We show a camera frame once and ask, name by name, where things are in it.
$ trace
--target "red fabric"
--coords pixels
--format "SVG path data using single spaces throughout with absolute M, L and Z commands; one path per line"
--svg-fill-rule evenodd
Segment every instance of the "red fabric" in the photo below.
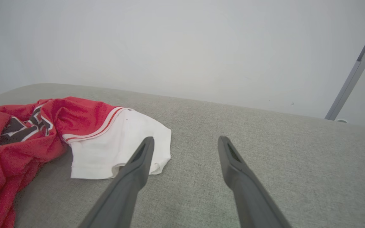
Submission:
M 0 227 L 14 225 L 16 193 L 32 181 L 43 164 L 65 152 L 67 145 L 61 135 L 94 133 L 113 108 L 103 102 L 76 97 L 0 106 Z M 15 124 L 19 124 L 21 133 L 31 132 L 22 138 L 22 142 L 10 141 L 19 135 L 18 131 L 9 132 Z

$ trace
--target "couch cushion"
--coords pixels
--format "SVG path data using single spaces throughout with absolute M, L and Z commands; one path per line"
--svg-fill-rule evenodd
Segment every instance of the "couch cushion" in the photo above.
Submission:
M 131 227 L 239 227 L 217 139 L 232 140 L 293 227 L 365 227 L 365 127 L 273 111 L 78 85 L 35 84 L 0 105 L 75 96 L 133 108 L 172 131 L 171 160 L 139 192 Z M 77 227 L 111 180 L 47 163 L 16 198 L 16 227 Z

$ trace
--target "clothing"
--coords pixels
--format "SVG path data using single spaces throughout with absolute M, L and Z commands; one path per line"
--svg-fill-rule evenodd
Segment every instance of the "clothing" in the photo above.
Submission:
M 76 97 L 0 106 L 0 227 L 13 227 L 16 193 L 43 164 L 62 155 L 67 144 L 74 153 L 71 177 L 103 179 L 116 175 L 107 172 L 111 164 L 126 163 L 144 137 L 155 136 L 158 154 L 153 155 L 150 173 L 160 173 L 170 158 L 171 131 L 149 119 L 134 110 Z M 156 140 L 163 142 L 158 148 Z M 90 159 L 94 157 L 102 162 Z
M 71 177 L 106 179 L 115 177 L 145 137 L 153 136 L 155 148 L 149 174 L 159 174 L 170 160 L 171 130 L 135 110 L 122 111 L 101 136 L 88 140 L 69 137 L 73 151 Z

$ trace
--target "white fabric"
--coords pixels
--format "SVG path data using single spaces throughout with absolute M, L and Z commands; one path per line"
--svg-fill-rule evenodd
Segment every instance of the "white fabric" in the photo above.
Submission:
M 145 137 L 153 136 L 155 148 L 149 174 L 159 174 L 170 160 L 171 130 L 135 110 L 123 110 L 106 133 L 71 142 L 71 178 L 107 179 L 118 174 Z

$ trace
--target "gray couch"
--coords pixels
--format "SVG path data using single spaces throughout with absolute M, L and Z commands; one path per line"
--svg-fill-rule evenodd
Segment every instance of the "gray couch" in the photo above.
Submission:
M 133 108 L 171 129 L 171 160 L 139 192 L 131 227 L 239 227 L 217 139 L 228 136 L 290 224 L 365 227 L 365 127 L 107 88 L 35 84 L 0 105 L 75 96 Z M 69 151 L 16 198 L 16 227 L 77 227 L 111 180 L 70 179 Z

